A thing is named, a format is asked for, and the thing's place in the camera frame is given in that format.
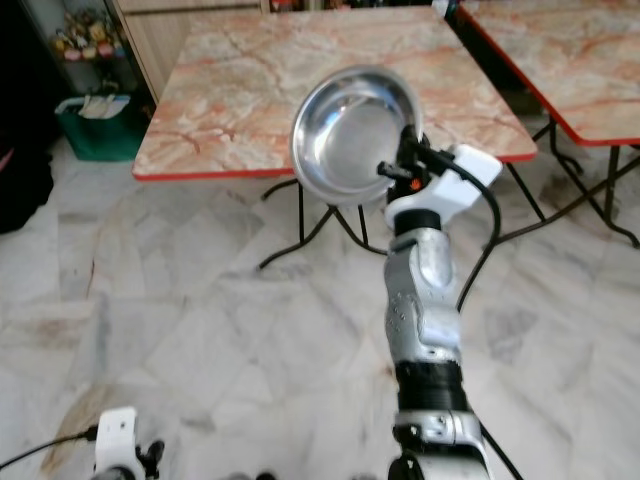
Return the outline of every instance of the green basket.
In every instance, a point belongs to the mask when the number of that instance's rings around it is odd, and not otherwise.
[[[82,97],[68,98],[56,108],[60,127],[79,160],[126,162],[135,158],[149,122],[132,105],[129,96],[116,99],[129,103],[115,117],[107,119],[89,119],[70,112],[72,107],[82,107]]]

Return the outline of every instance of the stainless steel bowl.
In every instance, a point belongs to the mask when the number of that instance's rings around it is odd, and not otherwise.
[[[393,163],[400,132],[422,137],[418,97],[396,73],[359,65],[334,73],[303,102],[291,133],[291,157],[303,187],[331,205],[367,203],[391,182],[376,173]]]

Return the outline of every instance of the marble-patterned tabletop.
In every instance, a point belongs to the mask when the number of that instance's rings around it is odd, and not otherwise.
[[[433,144],[465,142],[503,161],[536,146],[456,35],[427,7],[196,22],[136,158],[139,180],[291,173],[297,109],[323,78],[385,65],[419,95]]]
[[[460,14],[574,142],[640,143],[640,1],[472,1]]]

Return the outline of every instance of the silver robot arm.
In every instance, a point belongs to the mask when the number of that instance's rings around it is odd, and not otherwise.
[[[462,387],[455,276],[441,229],[480,194],[429,158],[446,155],[485,186],[501,164],[468,146],[435,152],[411,133],[403,132],[396,166],[379,167],[396,180],[385,211],[396,237],[384,278],[386,333],[399,385],[393,434],[403,453],[392,463],[389,480],[488,480],[480,422]]]

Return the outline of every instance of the bowl rim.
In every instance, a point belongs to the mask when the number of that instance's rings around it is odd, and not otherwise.
[[[310,180],[305,174],[300,162],[300,158],[298,157],[298,150],[295,148],[295,139],[300,129],[302,120],[306,116],[309,105],[316,99],[316,97],[329,85],[344,78],[360,75],[362,73],[372,73],[381,77],[386,77],[400,87],[400,89],[406,95],[413,112],[416,136],[418,140],[422,139],[423,118],[422,109],[420,108],[420,100],[409,83],[389,67],[383,65],[357,64],[337,70],[331,75],[325,77],[320,83],[318,83],[318,85],[313,88],[311,93],[307,95],[305,100],[302,102],[302,105],[300,105],[300,108],[298,108],[298,111],[296,112],[295,120],[291,128],[291,133],[289,135],[289,154],[291,155],[295,176],[302,184],[302,186],[330,205],[358,205],[378,200],[386,193],[387,189],[393,183],[391,180],[387,182],[381,182],[380,186],[374,185],[372,187],[369,187],[368,189],[364,189],[356,193],[346,193],[337,190],[331,190],[330,188],[326,187],[319,187],[316,182]]]

